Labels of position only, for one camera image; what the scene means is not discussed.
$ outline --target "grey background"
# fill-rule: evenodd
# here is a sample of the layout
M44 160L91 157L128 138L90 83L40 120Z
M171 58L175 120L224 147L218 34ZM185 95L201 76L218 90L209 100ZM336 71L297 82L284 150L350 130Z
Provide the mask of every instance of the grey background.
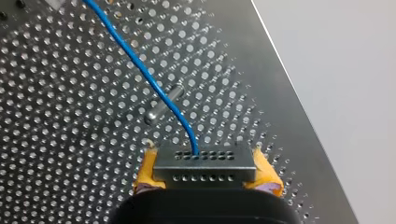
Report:
M359 222L394 223L396 1L254 4Z

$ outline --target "metal connector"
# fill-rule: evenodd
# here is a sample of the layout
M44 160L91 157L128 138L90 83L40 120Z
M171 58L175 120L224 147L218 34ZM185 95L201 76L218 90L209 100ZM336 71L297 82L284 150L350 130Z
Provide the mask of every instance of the metal connector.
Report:
M169 189L242 188L254 181L256 166L247 144L229 147L201 147L200 155L191 155L187 147L161 146L153 168L153 177Z

